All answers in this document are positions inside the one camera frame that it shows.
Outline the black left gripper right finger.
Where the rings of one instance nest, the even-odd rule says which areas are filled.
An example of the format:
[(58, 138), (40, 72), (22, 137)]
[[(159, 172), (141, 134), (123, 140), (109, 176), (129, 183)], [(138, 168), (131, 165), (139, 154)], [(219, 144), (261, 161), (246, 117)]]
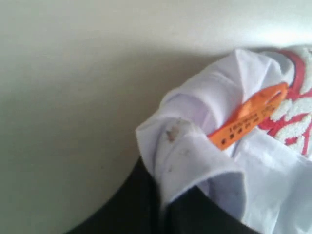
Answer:
[(255, 234), (257, 231), (227, 214), (198, 187), (193, 187), (167, 207), (165, 233)]

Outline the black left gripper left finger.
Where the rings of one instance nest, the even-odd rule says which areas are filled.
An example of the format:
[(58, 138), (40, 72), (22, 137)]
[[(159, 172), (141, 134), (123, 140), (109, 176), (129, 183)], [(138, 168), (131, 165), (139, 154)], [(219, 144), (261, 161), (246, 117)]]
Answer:
[(139, 158), (118, 191), (69, 234), (161, 234), (159, 194)]

